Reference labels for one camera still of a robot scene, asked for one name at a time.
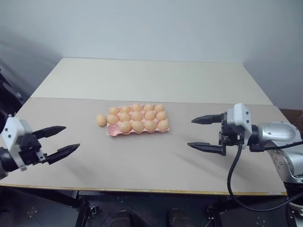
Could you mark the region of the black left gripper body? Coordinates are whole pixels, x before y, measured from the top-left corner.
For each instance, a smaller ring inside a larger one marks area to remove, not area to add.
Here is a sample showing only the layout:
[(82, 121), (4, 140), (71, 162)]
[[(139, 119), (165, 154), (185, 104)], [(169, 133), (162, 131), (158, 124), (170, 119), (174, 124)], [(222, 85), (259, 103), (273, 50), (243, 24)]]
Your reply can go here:
[(38, 141), (44, 137), (45, 134), (39, 131), (18, 137), (19, 155), (26, 166), (46, 162), (47, 155), (41, 151), (42, 146)]

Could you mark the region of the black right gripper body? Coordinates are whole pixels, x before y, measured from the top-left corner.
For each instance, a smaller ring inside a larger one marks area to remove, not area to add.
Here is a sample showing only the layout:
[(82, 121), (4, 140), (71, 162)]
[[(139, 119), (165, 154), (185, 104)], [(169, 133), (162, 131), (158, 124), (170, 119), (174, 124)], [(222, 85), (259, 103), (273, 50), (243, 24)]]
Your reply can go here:
[(219, 142), (221, 146), (235, 146), (244, 145), (245, 129), (240, 125), (234, 123), (227, 123), (227, 112), (224, 112), (221, 123), (221, 131), (219, 132)]

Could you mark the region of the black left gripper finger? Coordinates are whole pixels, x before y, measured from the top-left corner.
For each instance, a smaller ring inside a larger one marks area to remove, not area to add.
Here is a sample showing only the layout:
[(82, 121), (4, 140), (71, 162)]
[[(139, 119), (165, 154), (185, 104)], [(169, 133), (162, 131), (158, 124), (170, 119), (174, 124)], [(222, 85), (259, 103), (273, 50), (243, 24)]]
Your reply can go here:
[(73, 144), (73, 145), (68, 145), (66, 147), (63, 147), (59, 150), (57, 150), (56, 153), (53, 153), (50, 156), (46, 157), (46, 161), (48, 162), (48, 164), (53, 164), (57, 161), (60, 161), (61, 159), (64, 159), (66, 157), (68, 157), (71, 153), (73, 153), (78, 147), (80, 146), (80, 144)]
[(51, 126), (51, 127), (37, 130), (37, 131), (33, 132), (32, 135), (38, 140), (41, 138), (48, 138), (53, 135), (56, 135), (65, 129), (66, 129), (65, 126)]

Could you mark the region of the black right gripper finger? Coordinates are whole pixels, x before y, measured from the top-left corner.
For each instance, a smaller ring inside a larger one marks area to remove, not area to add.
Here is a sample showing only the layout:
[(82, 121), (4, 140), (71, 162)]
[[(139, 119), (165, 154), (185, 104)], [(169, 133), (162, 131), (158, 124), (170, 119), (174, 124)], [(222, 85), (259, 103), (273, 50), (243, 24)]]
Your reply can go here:
[(211, 145), (210, 143), (204, 142), (190, 142), (187, 143), (187, 145), (202, 152), (215, 153), (225, 156), (225, 146)]
[(221, 113), (221, 114), (212, 114), (212, 115), (204, 115), (201, 117), (197, 117), (193, 119), (191, 122), (197, 124), (213, 124), (213, 123), (221, 123), (223, 119), (224, 119), (224, 114)]

